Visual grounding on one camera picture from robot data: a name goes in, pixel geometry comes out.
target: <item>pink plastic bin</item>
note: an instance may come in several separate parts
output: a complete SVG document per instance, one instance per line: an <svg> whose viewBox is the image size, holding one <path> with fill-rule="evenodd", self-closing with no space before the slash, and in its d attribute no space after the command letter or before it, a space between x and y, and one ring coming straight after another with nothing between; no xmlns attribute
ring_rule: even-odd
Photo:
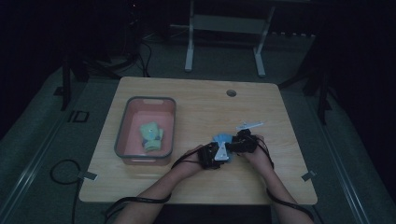
<svg viewBox="0 0 396 224"><path fill-rule="evenodd" d="M136 96L126 105L115 145L116 154L128 165L166 165L171 160L176 102L168 97ZM163 129L161 149L146 152L140 126L157 122Z"/></svg>

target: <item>wooden table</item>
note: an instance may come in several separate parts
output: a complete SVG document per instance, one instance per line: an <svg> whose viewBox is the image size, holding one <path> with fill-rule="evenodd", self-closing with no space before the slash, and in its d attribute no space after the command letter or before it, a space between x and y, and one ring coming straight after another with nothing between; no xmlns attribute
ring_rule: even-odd
<svg viewBox="0 0 396 224"><path fill-rule="evenodd" d="M228 96L228 90L236 91L236 96ZM134 96L166 96L177 102L174 151L167 166L125 165L114 152L126 102ZM169 171L185 151L211 142L218 133L235 135L236 126L244 121L264 122L251 131L264 136L279 177L298 203L316 203L311 180L301 178L307 169L276 85L148 77L120 81L88 170L98 178L84 181L79 198L100 203L136 196ZM269 204L264 188L250 164L235 156L218 170L184 180L169 203Z"/></svg>

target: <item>human arm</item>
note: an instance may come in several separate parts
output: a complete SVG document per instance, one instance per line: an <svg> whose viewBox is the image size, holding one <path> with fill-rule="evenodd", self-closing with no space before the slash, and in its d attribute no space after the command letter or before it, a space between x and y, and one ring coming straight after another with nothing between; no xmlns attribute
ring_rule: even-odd
<svg viewBox="0 0 396 224"><path fill-rule="evenodd" d="M201 146L188 151L192 152ZM185 161L198 161L198 156L193 153L185 159ZM182 180L197 174L202 170L198 163L194 162L181 162L175 166L157 182L155 182L148 189L141 192L137 197L148 199L164 199ZM152 223L163 208L163 203L128 203L125 208L117 216L114 224L123 223Z"/></svg>
<svg viewBox="0 0 396 224"><path fill-rule="evenodd" d="M259 144L262 147L257 147L253 153L245 152L241 155L250 162L255 170L257 170L257 172L263 178L267 189L272 193L272 195L274 195L280 201L297 204L274 171L270 159L263 152L262 148L266 149L266 146L263 142L263 137L259 135L257 135L257 137L261 139ZM282 224L314 223L313 220L302 211L282 205L280 203L274 203L274 208L276 210L279 222Z"/></svg>

